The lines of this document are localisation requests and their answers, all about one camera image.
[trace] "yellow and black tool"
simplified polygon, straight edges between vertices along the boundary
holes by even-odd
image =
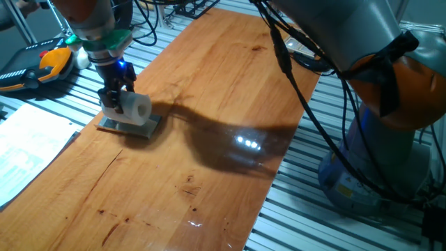
[[[72,57],[63,38],[25,47],[0,71],[0,92],[35,89],[40,84],[64,79],[72,69]]]

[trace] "wooden board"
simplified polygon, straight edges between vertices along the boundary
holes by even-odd
[[[294,75],[309,99],[317,75]],[[164,117],[156,136],[96,116],[0,213],[0,250],[243,248],[303,113],[269,28],[212,9],[135,86]]]

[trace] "paper sheet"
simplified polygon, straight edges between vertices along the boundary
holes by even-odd
[[[75,131],[68,119],[28,104],[0,125],[0,207],[53,161]]]

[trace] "metal slotted table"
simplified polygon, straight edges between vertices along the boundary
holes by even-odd
[[[258,16],[248,1],[220,0],[216,8]],[[143,17],[134,8],[134,21]],[[132,62],[139,74],[192,21],[174,15],[173,29],[157,28],[156,46],[131,44],[125,60]],[[149,31],[145,25],[141,31]],[[28,94],[0,96],[6,117],[24,103],[70,119],[81,130],[100,111],[97,90],[102,81],[93,66],[74,70],[65,80],[44,85]],[[343,107],[341,82],[336,77],[321,77],[310,107],[329,135],[341,139]],[[348,107],[347,122],[353,120]],[[431,145],[427,130],[423,144]],[[319,188],[317,169],[329,151],[309,117],[304,114],[289,146],[277,176],[253,226],[246,250],[427,250],[421,237],[422,213],[410,211],[398,218],[370,219],[345,215],[335,208]],[[434,250],[441,250],[435,243]]]

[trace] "white cylinder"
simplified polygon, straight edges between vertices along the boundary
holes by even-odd
[[[124,113],[118,114],[113,108],[101,104],[102,112],[114,121],[142,126],[148,121],[152,112],[151,99],[147,95],[121,91],[121,106]]]

